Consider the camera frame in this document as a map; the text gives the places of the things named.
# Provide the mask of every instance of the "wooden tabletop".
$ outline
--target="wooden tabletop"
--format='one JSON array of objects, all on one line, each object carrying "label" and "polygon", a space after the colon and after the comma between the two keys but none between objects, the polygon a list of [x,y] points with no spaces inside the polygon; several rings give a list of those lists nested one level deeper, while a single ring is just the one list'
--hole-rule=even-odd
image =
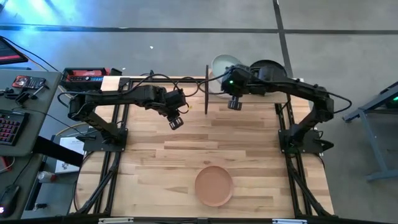
[{"label": "wooden tabletop", "polygon": [[[119,77],[105,77],[102,89],[116,90],[118,81]],[[172,89],[169,83],[156,85]],[[196,85],[181,83],[179,87],[190,94]],[[276,94],[262,99],[262,103],[244,103],[242,111],[227,109],[223,100],[211,101],[205,115],[204,94],[199,91],[187,98],[192,108],[181,115],[184,125],[175,131],[157,112],[131,105],[127,147],[119,167],[112,216],[293,217],[274,108],[274,103],[285,103],[285,97]],[[310,111],[308,101],[293,97],[292,105],[298,123]],[[110,122],[113,108],[100,106],[96,112]],[[81,170],[76,192],[80,206],[98,185],[103,157],[103,152],[94,153]],[[308,187],[324,208],[333,213],[321,161],[314,155],[303,154],[303,164]],[[195,177],[211,165],[226,168],[233,177],[233,196],[221,207],[203,205],[195,196]],[[298,195],[304,210],[300,191]]]}]

